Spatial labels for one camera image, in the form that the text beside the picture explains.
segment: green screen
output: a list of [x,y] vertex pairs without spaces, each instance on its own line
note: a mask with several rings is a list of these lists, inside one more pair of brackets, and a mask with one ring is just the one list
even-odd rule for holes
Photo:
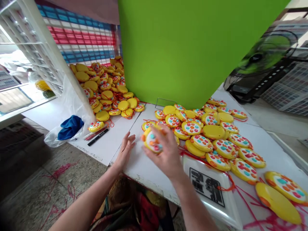
[[201,108],[288,0],[119,0],[125,80],[140,100]]

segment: red stripe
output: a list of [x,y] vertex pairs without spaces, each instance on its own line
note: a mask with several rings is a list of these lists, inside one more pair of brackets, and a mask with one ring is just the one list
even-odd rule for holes
[[59,27],[48,29],[56,44],[76,44],[76,45],[116,45],[114,36],[98,35],[89,32],[81,32]]

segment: blue cloth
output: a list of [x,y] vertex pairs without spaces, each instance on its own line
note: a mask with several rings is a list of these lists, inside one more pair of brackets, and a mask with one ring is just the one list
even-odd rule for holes
[[60,126],[61,131],[58,133],[58,140],[67,140],[72,138],[79,129],[82,128],[84,122],[76,115],[72,115],[70,118],[65,120]]

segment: hand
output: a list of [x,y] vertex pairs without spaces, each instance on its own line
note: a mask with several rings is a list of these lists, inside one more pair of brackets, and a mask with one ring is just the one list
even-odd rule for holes
[[120,152],[118,154],[118,157],[116,158],[116,161],[114,162],[113,166],[115,166],[120,172],[123,171],[126,164],[128,163],[129,157],[131,155],[131,150],[135,146],[134,140],[136,139],[135,135],[129,136],[130,132],[128,132],[123,140]]
[[152,126],[151,129],[159,143],[163,146],[163,151],[160,154],[156,154],[145,146],[143,146],[143,150],[154,164],[172,181],[181,177],[184,170],[172,130],[165,125],[160,126],[166,133],[165,136],[155,127]]

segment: pile of toys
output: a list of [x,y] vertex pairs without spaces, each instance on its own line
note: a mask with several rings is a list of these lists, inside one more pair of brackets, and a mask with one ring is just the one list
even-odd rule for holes
[[110,66],[92,63],[91,67],[77,63],[70,69],[89,99],[97,121],[105,122],[111,115],[131,119],[134,112],[145,109],[133,92],[126,88],[121,56],[110,59]]
[[231,171],[235,176],[255,186],[262,204],[281,219],[301,224],[302,219],[292,203],[308,206],[308,194],[293,180],[277,172],[264,173],[266,183],[258,180],[257,169],[266,162],[258,155],[248,139],[239,134],[234,119],[245,120],[247,115],[239,110],[226,108],[224,101],[210,98],[202,109],[186,110],[175,104],[155,111],[158,122],[147,121],[142,125],[144,145],[154,153],[163,150],[151,127],[164,124],[173,129],[174,135],[185,141],[184,148],[193,158],[200,159],[220,171]]

